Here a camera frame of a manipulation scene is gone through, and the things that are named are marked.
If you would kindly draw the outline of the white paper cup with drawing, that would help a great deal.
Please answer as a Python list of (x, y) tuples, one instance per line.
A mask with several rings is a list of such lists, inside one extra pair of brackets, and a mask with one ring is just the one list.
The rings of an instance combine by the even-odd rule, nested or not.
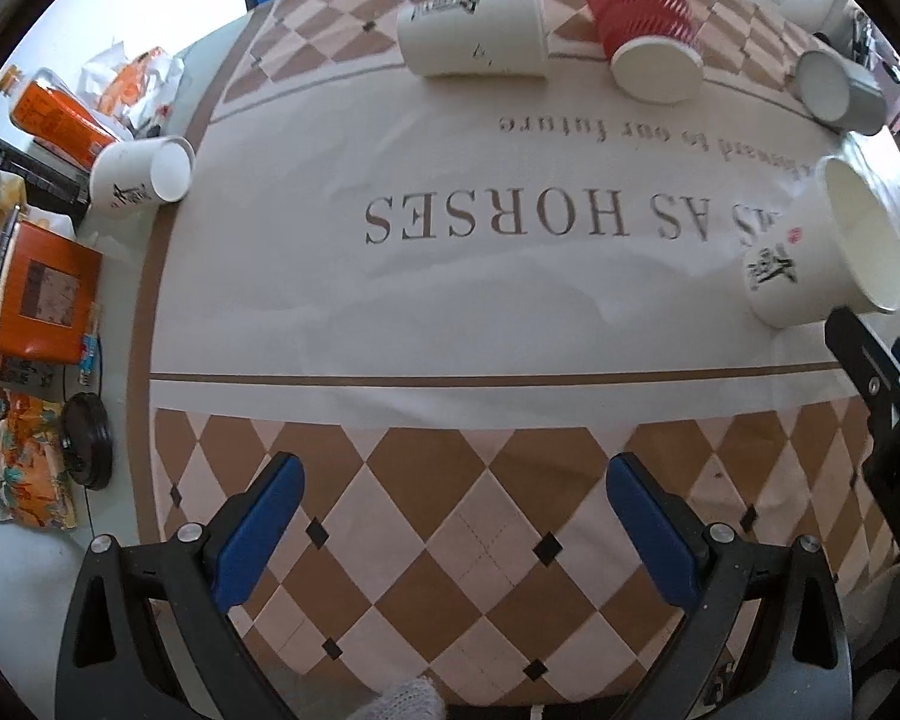
[(814, 168), (790, 208), (743, 257), (751, 310), (774, 328), (900, 309), (900, 237), (866, 180), (837, 156)]

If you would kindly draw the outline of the grey ribbed cup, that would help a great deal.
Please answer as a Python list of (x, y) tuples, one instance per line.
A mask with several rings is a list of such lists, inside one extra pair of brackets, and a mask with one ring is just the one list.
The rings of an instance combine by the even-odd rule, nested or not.
[(831, 50), (807, 50), (797, 60), (798, 98), (820, 124), (841, 132), (877, 135), (886, 124), (888, 103), (877, 78)]

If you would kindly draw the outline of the white paper cup table edge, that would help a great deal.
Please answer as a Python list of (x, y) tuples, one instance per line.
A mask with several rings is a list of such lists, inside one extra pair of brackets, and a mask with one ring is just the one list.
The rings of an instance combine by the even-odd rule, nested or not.
[(98, 213), (125, 215), (144, 206), (180, 202), (190, 192), (193, 163), (193, 146), (182, 137), (112, 143), (91, 169), (91, 207)]

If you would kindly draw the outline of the red ripple paper cup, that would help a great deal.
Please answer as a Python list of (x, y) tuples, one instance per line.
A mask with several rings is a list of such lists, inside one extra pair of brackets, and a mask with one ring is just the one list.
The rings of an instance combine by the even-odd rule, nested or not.
[(585, 0), (617, 87), (642, 103), (696, 98), (704, 62), (689, 0)]

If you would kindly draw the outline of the white paper cup lying centre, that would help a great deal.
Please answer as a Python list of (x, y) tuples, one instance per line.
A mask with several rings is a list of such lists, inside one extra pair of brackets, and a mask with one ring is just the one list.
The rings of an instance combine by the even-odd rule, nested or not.
[(425, 0), (400, 11), (397, 33), (422, 78), (548, 75), (543, 0)]

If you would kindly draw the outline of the black round lid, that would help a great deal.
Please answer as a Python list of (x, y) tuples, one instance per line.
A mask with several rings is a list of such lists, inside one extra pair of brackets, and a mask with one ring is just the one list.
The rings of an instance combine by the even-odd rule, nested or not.
[(61, 411), (61, 452), (64, 468), (82, 488), (107, 488), (113, 470), (113, 434), (102, 398), (75, 394)]

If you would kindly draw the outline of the colourful snack bag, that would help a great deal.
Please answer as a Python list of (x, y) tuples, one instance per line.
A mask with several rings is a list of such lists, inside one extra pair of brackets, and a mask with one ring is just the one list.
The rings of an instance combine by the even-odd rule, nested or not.
[(72, 530), (77, 512), (52, 401), (0, 387), (0, 523)]

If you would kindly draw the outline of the checkered printed tablecloth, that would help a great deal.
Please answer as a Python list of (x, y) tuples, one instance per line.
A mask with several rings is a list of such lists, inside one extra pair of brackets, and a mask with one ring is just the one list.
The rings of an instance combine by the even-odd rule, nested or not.
[(676, 626), (603, 493), (619, 450), (704, 520), (816, 536), (841, 592), (880, 575), (862, 402), (819, 325), (751, 314), (741, 260), (829, 154), (900, 229), (893, 137), (816, 124), (784, 86), (808, 34), (754, 5), (691, 0), (706, 76), (667, 107), (614, 86), (583, 0), (543, 0), (544, 78), (414, 75), (421, 2), (238, 27), (141, 284), (142, 536), (298, 455), (230, 615), (251, 655), (281, 688), (425, 674), (480, 706), (627, 691)]

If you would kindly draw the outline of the orange box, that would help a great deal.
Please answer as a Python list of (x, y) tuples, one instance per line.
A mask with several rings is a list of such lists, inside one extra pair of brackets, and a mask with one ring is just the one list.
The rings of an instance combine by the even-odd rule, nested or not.
[(91, 323), (102, 255), (21, 221), (0, 275), (0, 355), (76, 364)]

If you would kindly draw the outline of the white crumpled wrapper bags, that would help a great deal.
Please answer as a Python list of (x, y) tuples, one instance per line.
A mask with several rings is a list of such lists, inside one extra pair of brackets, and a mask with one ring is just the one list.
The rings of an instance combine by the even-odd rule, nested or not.
[(113, 44), (82, 66), (77, 97), (125, 140), (160, 137), (183, 73), (185, 62), (160, 47), (130, 57)]

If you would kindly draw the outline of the orange drink bottle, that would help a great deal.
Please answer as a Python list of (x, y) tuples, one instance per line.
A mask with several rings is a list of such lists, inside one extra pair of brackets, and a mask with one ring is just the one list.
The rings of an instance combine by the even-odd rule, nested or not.
[(0, 93), (14, 127), (84, 171), (91, 171), (100, 153), (118, 142), (118, 135), (48, 68), (23, 73), (9, 65), (0, 76)]

